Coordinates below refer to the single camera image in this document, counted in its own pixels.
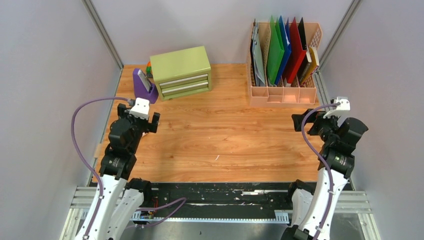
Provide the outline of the purple stapler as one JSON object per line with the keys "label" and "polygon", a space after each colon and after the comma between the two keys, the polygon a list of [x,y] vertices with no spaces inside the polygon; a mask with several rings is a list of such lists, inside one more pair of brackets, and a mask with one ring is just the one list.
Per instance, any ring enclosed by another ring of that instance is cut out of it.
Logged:
{"label": "purple stapler", "polygon": [[151,104],[155,104],[159,97],[159,92],[154,83],[152,83],[147,75],[140,69],[135,68],[132,72],[133,90],[136,98],[149,100]]}

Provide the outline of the grey clipboard with papers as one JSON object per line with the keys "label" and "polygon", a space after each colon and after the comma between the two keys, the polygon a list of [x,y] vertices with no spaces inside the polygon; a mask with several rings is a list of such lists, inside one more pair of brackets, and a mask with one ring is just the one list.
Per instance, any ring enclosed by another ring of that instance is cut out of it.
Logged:
{"label": "grey clipboard with papers", "polygon": [[250,41],[250,58],[251,66],[253,69],[254,85],[256,87],[266,86],[266,77],[263,66],[263,56],[259,40],[259,25],[258,21],[254,19],[251,41]]}

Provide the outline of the green drawer cabinet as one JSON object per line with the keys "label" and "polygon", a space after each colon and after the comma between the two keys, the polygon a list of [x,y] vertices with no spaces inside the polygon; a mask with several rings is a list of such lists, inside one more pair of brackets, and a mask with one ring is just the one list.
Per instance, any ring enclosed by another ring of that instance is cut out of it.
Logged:
{"label": "green drawer cabinet", "polygon": [[212,90],[212,68],[204,46],[152,55],[150,64],[162,101]]}

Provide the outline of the red plastic folder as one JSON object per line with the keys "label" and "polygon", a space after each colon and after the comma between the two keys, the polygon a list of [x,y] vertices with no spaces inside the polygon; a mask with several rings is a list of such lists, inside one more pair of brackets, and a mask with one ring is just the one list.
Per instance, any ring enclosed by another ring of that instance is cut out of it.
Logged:
{"label": "red plastic folder", "polygon": [[284,80],[284,86],[289,87],[292,85],[296,78],[295,73],[295,60],[297,56],[297,40],[298,40],[298,30],[297,30],[298,23],[296,21],[296,18],[293,18],[293,21],[289,27],[289,35],[290,35],[290,44],[291,44],[291,55],[289,57],[289,61],[285,67],[284,73],[283,73],[283,80]]}

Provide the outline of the green plastic folder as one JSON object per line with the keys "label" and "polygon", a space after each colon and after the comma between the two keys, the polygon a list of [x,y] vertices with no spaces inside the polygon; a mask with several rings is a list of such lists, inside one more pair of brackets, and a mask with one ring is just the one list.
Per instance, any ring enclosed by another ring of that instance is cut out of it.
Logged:
{"label": "green plastic folder", "polygon": [[285,49],[279,22],[276,21],[273,16],[269,19],[269,28],[271,35],[268,47],[266,73],[269,84],[273,86],[278,76]]}

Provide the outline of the blue plastic folder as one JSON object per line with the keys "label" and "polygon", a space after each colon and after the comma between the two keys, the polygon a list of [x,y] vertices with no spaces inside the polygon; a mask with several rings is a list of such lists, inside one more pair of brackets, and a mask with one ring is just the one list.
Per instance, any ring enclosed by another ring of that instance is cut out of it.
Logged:
{"label": "blue plastic folder", "polygon": [[292,52],[292,47],[290,42],[290,27],[284,22],[284,19],[282,16],[280,16],[278,19],[278,25],[280,29],[281,42],[282,42],[284,53],[283,53],[283,57],[282,57],[274,84],[276,86],[281,86],[282,75],[289,61],[289,58]]}

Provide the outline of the black paperback book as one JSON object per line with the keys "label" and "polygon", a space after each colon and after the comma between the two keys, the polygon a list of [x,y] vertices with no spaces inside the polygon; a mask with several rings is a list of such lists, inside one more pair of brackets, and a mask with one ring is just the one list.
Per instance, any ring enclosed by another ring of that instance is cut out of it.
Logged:
{"label": "black paperback book", "polygon": [[297,36],[298,36],[298,40],[296,41],[297,56],[295,57],[294,70],[295,70],[298,81],[300,81],[301,76],[303,75],[305,71],[306,65],[309,62],[308,59],[304,60],[305,57],[307,56],[308,45],[306,40],[305,23],[304,23],[303,17],[300,19],[300,22],[297,25]]}

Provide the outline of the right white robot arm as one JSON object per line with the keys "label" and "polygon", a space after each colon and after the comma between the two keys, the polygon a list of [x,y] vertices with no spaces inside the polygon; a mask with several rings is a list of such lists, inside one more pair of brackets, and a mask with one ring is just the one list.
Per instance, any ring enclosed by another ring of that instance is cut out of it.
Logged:
{"label": "right white robot arm", "polygon": [[299,179],[293,181],[285,195],[286,204],[293,209],[291,224],[283,240],[329,240],[333,216],[342,190],[355,167],[353,151],[369,128],[359,119],[346,118],[341,125],[339,117],[326,117],[323,107],[293,114],[294,129],[302,136],[319,136],[321,150],[312,151],[319,160],[318,181],[312,188]]}

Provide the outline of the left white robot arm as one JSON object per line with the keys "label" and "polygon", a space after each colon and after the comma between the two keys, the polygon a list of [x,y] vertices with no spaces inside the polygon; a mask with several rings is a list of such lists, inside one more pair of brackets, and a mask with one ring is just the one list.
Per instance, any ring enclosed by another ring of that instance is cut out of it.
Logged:
{"label": "left white robot arm", "polygon": [[138,98],[120,103],[118,119],[110,125],[109,143],[101,160],[98,185],[77,240],[118,240],[133,213],[153,201],[151,183],[130,178],[136,151],[144,134],[156,133],[160,114],[149,117],[150,102]]}

